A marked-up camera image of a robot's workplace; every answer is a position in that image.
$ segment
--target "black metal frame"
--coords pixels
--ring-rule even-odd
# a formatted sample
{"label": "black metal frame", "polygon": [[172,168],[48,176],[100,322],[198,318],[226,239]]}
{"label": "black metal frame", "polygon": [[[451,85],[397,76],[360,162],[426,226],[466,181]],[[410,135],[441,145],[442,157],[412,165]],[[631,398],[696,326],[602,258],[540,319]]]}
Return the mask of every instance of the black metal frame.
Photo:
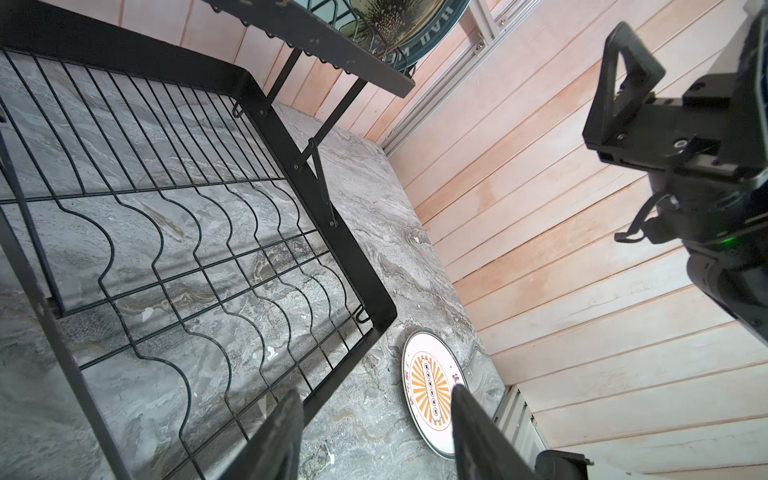
{"label": "black metal frame", "polygon": [[[314,9],[328,1],[337,5],[337,0],[325,0]],[[332,25],[328,25],[316,17],[310,10],[290,0],[285,2],[242,2],[241,0],[206,0],[214,11],[224,11],[239,18],[246,25],[250,24],[261,28],[267,34],[284,40],[290,46],[305,51],[308,55],[315,55],[331,65],[353,73],[366,81],[404,98],[415,86],[414,81],[406,75],[406,54],[398,48],[386,46],[384,51],[374,50],[373,38],[367,50],[356,44],[337,31]],[[364,17],[355,13],[354,7],[347,0],[345,3],[352,15],[362,19]],[[372,29],[379,42],[386,44],[381,35]],[[397,71],[385,64],[381,59],[388,54],[395,53],[396,57],[403,59],[398,63],[403,64],[403,70]]]}

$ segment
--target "round plate with text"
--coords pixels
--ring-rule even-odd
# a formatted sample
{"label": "round plate with text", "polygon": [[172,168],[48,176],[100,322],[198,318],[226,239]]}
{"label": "round plate with text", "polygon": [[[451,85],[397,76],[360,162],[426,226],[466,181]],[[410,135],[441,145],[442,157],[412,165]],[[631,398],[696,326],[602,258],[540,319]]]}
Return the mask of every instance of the round plate with text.
{"label": "round plate with text", "polygon": [[451,391],[466,385],[448,346],[428,330],[414,332],[402,353],[402,384],[416,428],[438,455],[455,458]]}

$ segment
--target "wire grid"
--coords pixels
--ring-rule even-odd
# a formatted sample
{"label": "wire grid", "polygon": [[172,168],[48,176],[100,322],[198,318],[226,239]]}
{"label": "wire grid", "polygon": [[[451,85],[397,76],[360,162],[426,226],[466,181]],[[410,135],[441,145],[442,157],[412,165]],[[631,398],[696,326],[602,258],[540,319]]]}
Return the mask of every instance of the wire grid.
{"label": "wire grid", "polygon": [[384,38],[379,26],[372,23],[366,14],[349,0],[341,0],[341,5],[339,0],[319,0],[317,3],[313,0],[297,0],[297,3],[334,29],[341,31],[368,53],[391,64],[404,61],[403,72],[410,66],[408,55],[397,42]]}
{"label": "wire grid", "polygon": [[31,222],[5,170],[0,209],[124,462],[218,476],[370,329],[359,299],[232,98],[6,50],[0,79]]}

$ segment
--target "pink painted wood panel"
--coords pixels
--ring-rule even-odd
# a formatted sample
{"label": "pink painted wood panel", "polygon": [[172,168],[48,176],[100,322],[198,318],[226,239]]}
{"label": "pink painted wood panel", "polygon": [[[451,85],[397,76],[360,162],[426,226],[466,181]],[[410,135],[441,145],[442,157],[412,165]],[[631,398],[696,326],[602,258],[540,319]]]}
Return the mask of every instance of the pink painted wood panel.
{"label": "pink painted wood panel", "polygon": [[179,45],[191,5],[191,0],[125,0],[121,27]]}
{"label": "pink painted wood panel", "polygon": [[224,12],[214,12],[202,0],[192,0],[192,10],[181,46],[234,62],[244,34],[245,27],[237,18]]}

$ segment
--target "metal bracket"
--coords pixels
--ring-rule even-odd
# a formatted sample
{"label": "metal bracket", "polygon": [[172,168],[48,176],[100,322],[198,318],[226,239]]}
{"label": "metal bracket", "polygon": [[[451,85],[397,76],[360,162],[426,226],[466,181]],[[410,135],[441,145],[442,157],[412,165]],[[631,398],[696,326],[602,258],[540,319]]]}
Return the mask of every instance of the metal bracket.
{"label": "metal bracket", "polygon": [[320,126],[315,136],[310,138],[310,140],[307,142],[307,146],[304,151],[301,152],[301,154],[299,154],[299,156],[293,162],[293,169],[300,171],[302,168],[304,168],[304,165],[306,165],[306,161],[312,157],[312,160],[315,164],[315,175],[317,175],[317,183],[320,187],[320,197],[323,199],[323,203],[328,207],[330,212],[329,223],[331,227],[335,227],[338,223],[336,222],[336,218],[333,214],[333,205],[331,205],[331,200],[328,196],[326,176],[323,173],[323,164],[320,162],[320,152],[317,150],[317,146],[320,145],[320,142],[323,141],[326,135],[331,131],[333,125],[339,121],[346,109],[349,108],[349,106],[352,104],[355,98],[357,98],[357,95],[360,93],[362,88],[366,86],[367,83],[368,82],[362,78],[355,80],[355,83],[346,92],[344,98],[341,99],[336,108],[333,109],[333,112],[331,112],[331,115],[328,117],[328,119],[323,122],[323,125]]}
{"label": "metal bracket", "polygon": [[266,115],[266,112],[272,106],[272,103],[275,101],[275,98],[277,98],[277,94],[280,93],[280,89],[283,87],[283,84],[285,84],[286,80],[288,79],[288,75],[290,75],[290,71],[293,70],[293,66],[296,65],[297,61],[299,61],[300,56],[301,56],[301,50],[298,48],[294,48],[293,51],[290,52],[288,61],[286,61],[286,64],[283,65],[283,70],[280,70],[280,74],[277,75],[277,79],[275,80],[275,83],[272,85],[272,88],[270,88],[270,93],[266,95],[266,100],[264,101],[264,107],[261,110],[259,110],[260,114]]}
{"label": "metal bracket", "polygon": [[[328,185],[326,184],[326,175],[323,173],[323,162],[320,161],[320,152],[317,150],[317,141],[314,138],[310,138],[304,151],[309,151],[312,157],[312,162],[315,164],[315,175],[317,175],[317,185],[320,187],[320,199],[328,208],[330,215],[330,226],[336,226],[336,217],[333,214],[333,206],[331,205],[331,199],[328,195]],[[301,170],[306,165],[308,158],[303,158],[303,154],[299,156],[297,162],[293,165],[294,170]]]}

